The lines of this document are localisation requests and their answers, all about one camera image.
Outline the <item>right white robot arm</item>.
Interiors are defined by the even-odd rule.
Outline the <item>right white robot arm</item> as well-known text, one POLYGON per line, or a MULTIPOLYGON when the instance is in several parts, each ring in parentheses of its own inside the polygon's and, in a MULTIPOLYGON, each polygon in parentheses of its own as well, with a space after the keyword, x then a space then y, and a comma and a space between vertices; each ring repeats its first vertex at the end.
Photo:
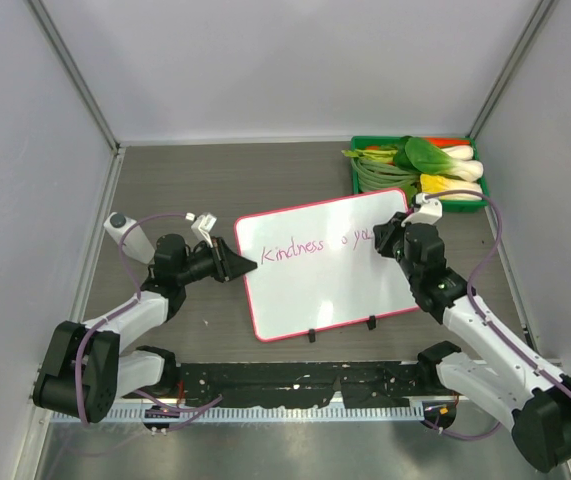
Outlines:
POLYGON ((502 427, 524 459, 549 472, 571 459, 571 376, 507 328, 445 258, 435 226, 405 213, 374 227, 374 248, 397 261, 416 304, 483 360, 441 342, 422 352, 416 380, 430 395, 463 395, 502 427))

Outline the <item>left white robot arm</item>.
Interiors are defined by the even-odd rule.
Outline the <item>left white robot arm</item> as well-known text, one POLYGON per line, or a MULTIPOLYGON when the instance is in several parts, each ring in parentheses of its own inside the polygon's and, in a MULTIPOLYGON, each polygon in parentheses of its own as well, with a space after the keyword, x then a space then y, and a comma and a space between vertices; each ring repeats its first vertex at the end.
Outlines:
POLYGON ((178 234, 162 236, 139 293, 97 319, 55 328, 33 387, 34 405, 98 423, 126 395, 170 397, 179 383, 175 354, 151 346, 131 354, 125 349, 178 313, 188 285, 206 278, 227 283, 256 267, 220 237, 189 247, 178 234))

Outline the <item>pink framed whiteboard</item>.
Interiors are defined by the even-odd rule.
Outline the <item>pink framed whiteboard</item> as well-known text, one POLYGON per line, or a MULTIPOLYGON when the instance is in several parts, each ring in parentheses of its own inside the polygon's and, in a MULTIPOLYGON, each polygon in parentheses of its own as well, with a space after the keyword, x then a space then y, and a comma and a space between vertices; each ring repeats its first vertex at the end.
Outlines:
POLYGON ((374 226, 405 212, 396 188, 239 218, 238 253, 255 336, 283 340, 417 310, 393 259, 374 248, 374 226))

